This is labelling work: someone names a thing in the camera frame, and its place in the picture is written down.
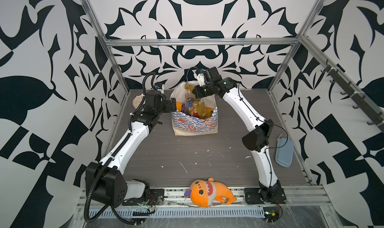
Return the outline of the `blue checkered paper bag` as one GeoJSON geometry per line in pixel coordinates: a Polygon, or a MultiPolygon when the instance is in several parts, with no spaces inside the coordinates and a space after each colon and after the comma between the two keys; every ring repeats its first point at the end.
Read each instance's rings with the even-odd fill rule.
{"type": "Polygon", "coordinates": [[[202,98],[207,108],[212,108],[212,116],[205,120],[192,117],[187,114],[187,101],[185,89],[185,83],[192,86],[198,85],[198,81],[185,81],[180,83],[171,93],[171,98],[175,98],[177,102],[183,103],[185,109],[183,113],[178,111],[172,112],[172,126],[176,136],[199,136],[199,135],[211,135],[218,132],[219,115],[218,108],[215,100],[215,96],[209,96],[202,98]]]}

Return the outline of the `gold red fruit snack bag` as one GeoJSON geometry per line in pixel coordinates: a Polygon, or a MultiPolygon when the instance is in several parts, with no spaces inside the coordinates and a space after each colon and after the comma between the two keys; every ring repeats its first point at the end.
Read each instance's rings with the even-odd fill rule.
{"type": "Polygon", "coordinates": [[[194,86],[188,84],[188,83],[185,83],[185,89],[187,91],[187,94],[186,94],[186,101],[187,101],[187,108],[186,108],[186,112],[188,115],[191,116],[191,108],[193,106],[196,106],[197,104],[204,104],[204,101],[202,99],[198,99],[196,98],[196,96],[193,94],[193,89],[194,89],[194,86]]]}

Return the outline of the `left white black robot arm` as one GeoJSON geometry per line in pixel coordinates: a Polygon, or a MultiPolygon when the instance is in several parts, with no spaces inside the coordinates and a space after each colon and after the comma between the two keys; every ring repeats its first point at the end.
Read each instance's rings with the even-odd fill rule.
{"type": "Polygon", "coordinates": [[[160,123],[160,116],[177,109],[176,100],[167,99],[163,84],[156,83],[155,76],[156,74],[151,72],[144,77],[144,82],[148,78],[151,79],[153,90],[148,93],[143,88],[142,101],[130,114],[128,129],[122,138],[104,158],[98,163],[90,163],[86,168],[86,223],[94,222],[107,208],[111,208],[121,222],[133,225],[134,221],[124,219],[117,213],[117,207],[128,200],[139,204],[146,203],[150,196],[150,185],[147,182],[127,182],[123,174],[139,145],[160,123]]]}

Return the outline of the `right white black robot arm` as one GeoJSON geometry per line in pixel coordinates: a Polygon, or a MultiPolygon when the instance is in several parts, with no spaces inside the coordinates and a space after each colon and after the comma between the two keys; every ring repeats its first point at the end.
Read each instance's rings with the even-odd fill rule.
{"type": "Polygon", "coordinates": [[[196,98],[219,96],[234,109],[249,131],[242,142],[255,160],[259,188],[245,189],[246,202],[253,205],[282,202],[286,195],[274,171],[270,157],[272,148],[269,146],[269,137],[276,124],[260,115],[242,94],[238,82],[231,78],[222,78],[217,68],[198,69],[195,78],[199,83],[193,89],[196,98]]]}

